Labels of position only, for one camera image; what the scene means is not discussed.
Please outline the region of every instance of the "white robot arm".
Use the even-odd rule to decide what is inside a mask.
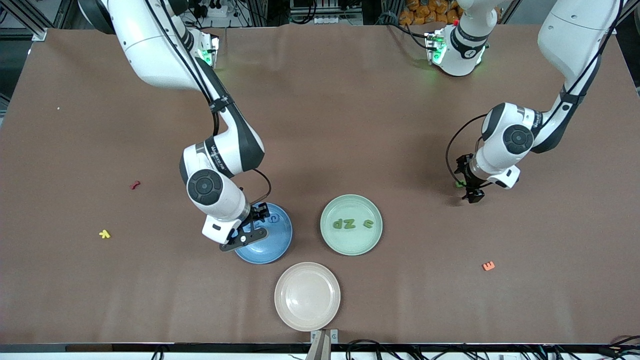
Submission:
[[[510,189],[519,180],[516,164],[529,151],[541,153],[556,147],[569,120],[586,95],[600,66],[604,37],[613,29],[626,0],[558,0],[542,24],[538,46],[560,70],[564,85],[552,109],[540,112],[502,103],[484,119],[484,145],[475,154],[457,159],[456,173],[465,176],[463,199],[477,202],[485,181]]]
[[[224,251],[266,237],[263,229],[243,231],[246,224],[269,216],[266,204],[252,207],[230,180],[257,168],[264,146],[213,71],[218,39],[181,21],[187,0],[79,0],[79,5],[97,29],[117,35],[140,79],[161,88],[202,92],[214,117],[220,114],[227,124],[224,133],[214,130],[208,139],[184,149],[180,159],[187,194],[207,215],[202,234]]]
[[[482,60],[486,41],[498,22],[501,0],[458,0],[465,12],[457,26],[447,25],[428,38],[429,61],[453,76],[464,76]]]

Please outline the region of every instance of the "green plate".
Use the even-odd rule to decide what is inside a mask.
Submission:
[[[380,240],[382,215],[365,197],[352,194],[338,196],[324,208],[320,231],[333,250],[343,255],[362,255]]]

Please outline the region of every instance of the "table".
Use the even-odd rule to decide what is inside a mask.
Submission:
[[[223,34],[217,72],[265,143],[268,200],[294,226],[287,254],[257,266],[200,234],[204,215],[180,180],[182,149],[212,128],[202,96],[143,83],[114,36],[50,30],[0,131],[0,341],[308,341],[273,305],[278,277],[301,261],[337,276],[328,327],[341,341],[606,343],[640,332],[640,101],[615,41],[563,141],[526,157],[514,189],[487,188],[469,205],[447,173],[445,146],[468,119],[503,101],[551,107],[563,78],[537,32],[497,26],[464,78],[383,26]],[[479,128],[452,158],[472,151]],[[250,199],[266,190],[253,173],[234,181]],[[345,193],[371,199],[385,221],[363,256],[320,235],[323,207]],[[487,261],[496,268],[483,271]]]

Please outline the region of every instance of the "blue bowl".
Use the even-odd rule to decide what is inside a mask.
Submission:
[[[236,249],[236,254],[251,264],[268,264],[276,261],[287,252],[293,237],[291,219],[277,205],[267,203],[270,216],[264,220],[253,222],[253,226],[264,228],[269,233],[266,238]]]

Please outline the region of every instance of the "cable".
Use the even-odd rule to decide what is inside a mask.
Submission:
[[[240,15],[242,15],[242,18],[243,18],[244,22],[246,23],[246,27],[247,27],[247,28],[250,28],[250,27],[251,27],[251,25],[249,25],[249,20],[247,20],[247,19],[246,19],[246,17],[244,16],[244,13],[242,12],[242,9],[240,9],[240,7],[238,6],[238,1],[237,1],[237,0],[234,0],[234,2],[235,2],[235,4],[236,4],[236,8],[237,8],[237,10],[240,12]]]
[[[198,19],[198,17],[196,16],[196,14],[193,12],[191,8],[188,8],[188,10],[193,15],[193,18],[196,19],[196,22],[198,23],[198,29],[202,29],[202,23],[200,23],[200,19]]]
[[[411,36],[411,39],[412,39],[416,44],[418,44],[418,46],[419,46],[419,47],[421,47],[421,48],[423,48],[423,49],[431,50],[431,51],[436,51],[436,50],[437,50],[437,48],[435,48],[435,47],[433,47],[433,46],[426,46],[426,45],[422,45],[422,44],[418,41],[418,39],[416,39],[416,38],[431,38],[431,37],[430,37],[429,35],[420,35],[420,34],[416,34],[416,33],[412,32],[412,31],[409,29],[409,25],[406,25],[406,29],[403,29],[402,27],[400,27],[400,26],[398,26],[398,25],[396,25],[396,24],[391,24],[391,23],[387,23],[387,24],[383,24],[383,25],[389,25],[389,26],[393,26],[393,27],[395,27],[395,28],[400,29],[403,33],[410,35],[410,36]]]
[[[414,33],[414,32],[412,32],[411,30],[409,30],[409,29],[408,29],[408,28],[409,28],[409,25],[407,25],[407,26],[406,26],[406,27],[407,27],[407,29],[404,29],[402,26],[399,26],[399,25],[397,25],[397,24],[393,24],[393,23],[391,23],[391,22],[386,22],[386,23],[384,23],[383,25],[393,26],[393,27],[395,27],[395,28],[400,29],[400,31],[402,31],[403,33],[408,34],[408,35],[411,35],[411,36],[413,36],[413,37],[417,37],[417,38],[431,38],[431,37],[432,37],[431,35],[424,35],[424,34],[418,34],[418,33]]]
[[[425,50],[432,50],[432,51],[436,51],[437,49],[433,46],[426,46],[426,45],[422,45],[418,39],[415,38],[415,36],[413,35],[413,33],[409,30],[409,25],[406,25],[406,29],[409,31],[409,35],[411,36],[411,39],[418,44],[419,47],[425,49]]]
[[[173,30],[173,33],[175,34],[176,37],[179,36],[178,29],[175,28],[175,24],[171,20],[171,15],[169,14],[169,10],[167,10],[166,4],[164,3],[164,1],[160,1],[160,5],[162,6],[162,9],[164,11],[164,14],[166,15],[166,18],[169,20],[169,24],[171,24],[171,29]],[[180,42],[180,44],[182,45],[182,48],[185,50],[185,52],[187,52],[187,54],[189,54],[189,51],[186,49],[186,47],[184,47],[184,44],[182,42]],[[190,60],[191,64],[193,65],[193,68],[197,69],[198,65],[196,64],[196,61],[193,59],[193,56],[189,55],[189,60]],[[204,79],[202,78],[202,74],[200,73],[200,71],[196,71],[196,74],[198,75],[198,78],[200,79],[199,83],[201,84],[198,87],[200,87],[200,89],[202,91],[202,88],[204,86],[204,90],[205,91],[202,92],[202,93],[205,95],[205,98],[207,99],[207,102],[209,104],[211,104],[213,102],[213,96],[211,96],[211,93],[209,92],[209,89],[205,86],[205,82],[204,82]]]
[[[610,347],[614,347],[614,346],[618,346],[618,345],[623,345],[624,343],[628,343],[631,340],[636,340],[636,339],[640,339],[640,335],[635,335],[635,336],[629,336],[628,338],[622,339],[620,341],[617,341],[613,344],[610,344]]]
[[[149,0],[145,0],[145,4],[147,5],[147,9],[149,10],[149,12],[151,13],[151,16],[153,16],[154,20],[156,21],[156,24],[160,27],[160,31],[164,34],[164,38],[169,41],[169,44],[173,47],[173,50],[175,51],[175,53],[178,55],[178,57],[180,58],[180,60],[182,60],[182,64],[187,68],[187,70],[189,71],[189,73],[191,74],[191,77],[193,78],[193,80],[196,82],[196,84],[198,85],[198,88],[200,88],[200,91],[202,92],[202,94],[205,96],[205,98],[207,99],[207,102],[211,103],[210,97],[208,96],[208,91],[205,91],[205,88],[202,87],[202,84],[198,81],[198,78],[196,77],[196,75],[193,73],[193,70],[191,69],[191,67],[189,66],[189,64],[187,64],[187,61],[184,59],[184,57],[182,56],[182,53],[178,50],[177,46],[171,41],[171,38],[169,37],[169,34],[167,34],[167,31],[162,31],[162,29],[164,28],[162,26],[162,23],[160,22],[160,19],[158,19],[158,16],[156,15],[156,13],[153,10],[153,7],[151,7],[151,4],[149,3]],[[171,25],[173,26],[173,28],[175,29],[175,26],[173,25],[173,21],[171,21],[171,18],[169,18],[169,22],[171,23]]]
[[[216,136],[220,131],[220,114],[216,111],[213,113],[213,136]]]
[[[257,204],[260,201],[266,199],[269,196],[269,194],[271,193],[271,181],[269,181],[269,178],[267,177],[267,175],[264,175],[264,173],[262,173],[260,170],[258,170],[256,168],[253,171],[255,171],[258,174],[262,175],[262,177],[267,181],[267,185],[269,185],[269,190],[267,190],[267,192],[263,196],[259,197],[256,201],[251,201],[251,205]]]
[[[164,359],[164,351],[163,349],[166,349],[166,351],[169,351],[169,347],[162,344],[162,345],[158,345],[156,347],[156,351],[154,352],[154,354],[151,356],[151,360],[156,360],[156,356],[158,356],[158,354],[160,354],[160,356],[158,357],[158,360],[163,360]]]
[[[318,3],[316,2],[316,0],[313,0],[313,3],[309,4],[309,11],[307,13],[307,16],[305,16],[302,19],[302,21],[296,21],[294,19],[289,19],[289,21],[293,22],[294,24],[299,24],[299,25],[304,25],[304,24],[310,22],[311,20],[314,19],[314,17],[316,17],[317,6],[318,6]]]
[[[491,183],[478,186],[477,188],[471,188],[471,187],[467,187],[467,184],[465,184],[462,181],[458,180],[456,175],[453,173],[453,170],[451,170],[451,166],[449,165],[449,149],[451,148],[451,144],[453,143],[453,141],[456,139],[456,137],[458,137],[458,134],[460,134],[464,130],[465,127],[467,127],[469,124],[471,124],[472,122],[476,121],[477,119],[483,118],[485,116],[486,116],[486,114],[482,114],[480,116],[476,116],[473,119],[467,121],[466,124],[462,125],[462,127],[459,128],[458,131],[456,131],[456,133],[453,135],[451,140],[449,140],[449,143],[447,144],[447,150],[444,152],[445,162],[447,164],[447,169],[449,169],[449,173],[451,174],[451,177],[453,177],[453,179],[456,181],[457,184],[459,184],[460,186],[464,186],[465,188],[467,188],[469,190],[482,189],[484,187],[487,187],[487,186],[491,185]]]
[[[374,340],[367,340],[367,339],[360,339],[360,340],[353,340],[351,342],[349,342],[347,344],[347,350],[344,353],[344,357],[346,358],[346,360],[353,360],[351,358],[351,347],[361,344],[361,343],[367,343],[364,346],[367,346],[370,344],[376,345],[376,358],[377,359],[382,359],[382,356],[380,354],[380,349],[384,350],[386,353],[388,353],[389,355],[393,356],[394,358],[398,359],[398,360],[404,360],[402,357],[400,357],[397,353],[389,350],[385,345],[382,345],[381,343],[378,343],[377,341]]]
[[[149,11],[151,12],[151,14],[153,15],[154,19],[156,20],[156,24],[163,29],[162,23],[160,22],[160,20],[158,19],[156,13],[153,11],[151,4],[149,3],[149,0],[145,0],[145,3],[147,4],[147,8],[149,9]],[[164,14],[167,16],[167,19],[169,20],[169,23],[171,24],[173,33],[176,34],[176,36],[178,35],[178,30],[175,28],[175,25],[173,24],[173,21],[171,21],[171,15],[169,15],[169,11],[166,8],[166,5],[164,3],[164,1],[160,1],[160,5],[162,6],[162,9],[164,11]],[[207,103],[211,104],[213,102],[213,96],[211,96],[211,93],[209,92],[209,89],[207,89],[207,87],[204,85],[204,79],[202,78],[202,75],[200,73],[200,71],[197,71],[197,75],[198,77],[196,77],[193,74],[193,71],[191,70],[191,67],[189,66],[189,64],[187,64],[187,61],[184,59],[184,57],[182,56],[182,53],[178,50],[177,45],[175,45],[172,41],[171,38],[169,38],[169,34],[167,34],[167,31],[163,32],[164,37],[167,39],[167,41],[169,41],[169,44],[172,45],[173,50],[175,50],[176,54],[178,55],[178,57],[182,60],[182,63],[184,64],[184,66],[187,67],[187,70],[189,70],[189,73],[191,74],[191,77],[193,78],[193,80],[196,82],[196,84],[198,85],[198,88],[200,88],[200,91],[202,92],[202,94],[204,95],[205,99],[207,99]],[[189,54],[189,51],[187,51],[187,49],[184,47],[184,44],[182,42],[180,42],[180,44],[182,44],[182,48],[185,50],[185,52],[187,52],[187,54]],[[194,69],[198,68],[198,65],[196,65],[195,60],[193,59],[192,56],[189,56],[189,60],[191,61],[191,64],[193,66]],[[213,114],[213,134],[217,135],[218,131],[220,130],[220,118],[218,113],[214,113]]]
[[[344,10],[344,14],[343,14],[344,18],[349,22],[349,25],[351,26],[355,26],[352,22],[351,19],[349,19],[349,15],[347,15],[347,10]]]
[[[625,13],[620,15],[620,17],[618,19],[616,19],[616,21],[619,22],[622,19],[624,19],[627,16],[629,16],[629,14],[634,11],[634,8],[636,7],[636,5],[638,5],[638,3],[640,3],[640,0],[636,0],[636,2],[633,5],[629,6],[629,8],[625,11]]]
[[[576,356],[573,352],[567,351],[565,350],[562,346],[560,345],[556,345],[557,348],[559,348],[562,352],[566,352],[567,354],[569,354],[569,356],[571,356],[572,358],[574,358],[575,360],[582,360],[581,358],[579,358],[578,356]]]

